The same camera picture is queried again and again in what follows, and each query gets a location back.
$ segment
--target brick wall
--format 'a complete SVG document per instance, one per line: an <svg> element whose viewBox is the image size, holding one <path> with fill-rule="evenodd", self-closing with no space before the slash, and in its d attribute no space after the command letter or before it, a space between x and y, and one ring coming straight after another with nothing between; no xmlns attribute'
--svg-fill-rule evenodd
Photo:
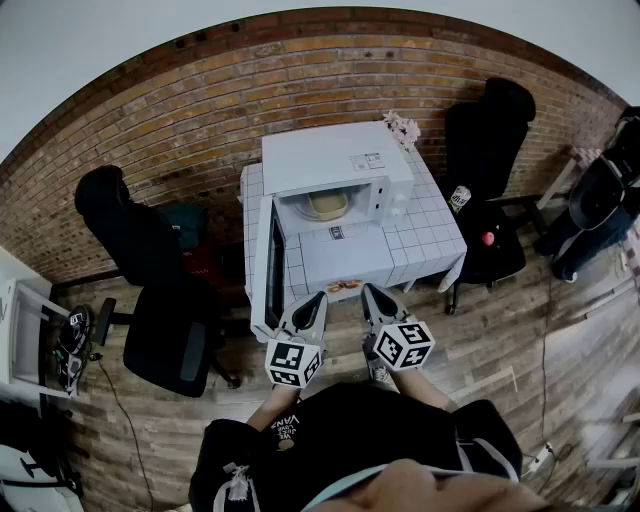
<svg viewBox="0 0 640 512"><path fill-rule="evenodd" d="M122 167L135 201L197 202L219 242L240 240L239 174L260 138L286 130L416 119L445 172L444 115L503 76L537 117L508 196L540 193L567 145L600 147L624 101L559 57L508 34L393 9L287 11L189 34L108 71L49 114L0 165L0 245L53 282L111 270L75 212L82 175Z"/></svg>

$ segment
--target red object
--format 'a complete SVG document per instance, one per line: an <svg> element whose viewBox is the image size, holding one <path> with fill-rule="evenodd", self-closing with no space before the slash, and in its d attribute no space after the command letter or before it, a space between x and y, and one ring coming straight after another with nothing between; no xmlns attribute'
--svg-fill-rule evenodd
<svg viewBox="0 0 640 512"><path fill-rule="evenodd" d="M219 287L224 281L216 245L213 237L205 234L200 245L189 251L182 251L182 261L187 272L209 281L213 286Z"/></svg>
<svg viewBox="0 0 640 512"><path fill-rule="evenodd" d="M495 240L496 237L491 231L487 231L484 235L482 235L482 243L487 247L492 246Z"/></svg>

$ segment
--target microwave window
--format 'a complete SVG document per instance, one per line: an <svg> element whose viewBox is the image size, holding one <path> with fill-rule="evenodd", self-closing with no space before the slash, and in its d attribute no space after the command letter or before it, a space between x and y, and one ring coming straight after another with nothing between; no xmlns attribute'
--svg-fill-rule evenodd
<svg viewBox="0 0 640 512"><path fill-rule="evenodd" d="M267 300L265 319L272 329L276 329L284 311L284 235L275 216L271 217L271 243L269 244L269 265L267 269Z"/></svg>

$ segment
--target black office chair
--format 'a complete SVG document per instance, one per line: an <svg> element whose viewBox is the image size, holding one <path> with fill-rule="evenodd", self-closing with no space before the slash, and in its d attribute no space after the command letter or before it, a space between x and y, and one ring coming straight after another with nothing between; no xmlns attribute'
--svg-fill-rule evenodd
<svg viewBox="0 0 640 512"><path fill-rule="evenodd" d="M467 244L467 256L454 284L453 301L446 307L454 314L460 283L494 282L522 270L525 257L515 229L499 205L513 162L536 116L533 96L524 87L502 78L490 78L478 102L454 105L447 112L447 187L449 197L464 185L471 199L456 215ZM492 246L482 243L483 233L495 235Z"/></svg>
<svg viewBox="0 0 640 512"><path fill-rule="evenodd" d="M213 355L223 344L217 292L184 269L167 220L129 198L122 170L113 165L80 180L75 205L125 279L144 287L132 315L115 313L115 299L105 300L96 322L97 343L104 345L110 324L127 324L123 361L143 379L198 397L211 365L229 387L238 387Z"/></svg>

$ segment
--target can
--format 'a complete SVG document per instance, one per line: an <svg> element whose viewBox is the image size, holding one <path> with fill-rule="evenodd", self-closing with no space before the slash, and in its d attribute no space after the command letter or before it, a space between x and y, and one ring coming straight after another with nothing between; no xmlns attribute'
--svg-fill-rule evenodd
<svg viewBox="0 0 640 512"><path fill-rule="evenodd" d="M467 202L471 199L471 190L467 187L456 187L453 194L451 195L451 199L447 201L449 206L453 209L454 213L458 213L460 208L462 208Z"/></svg>

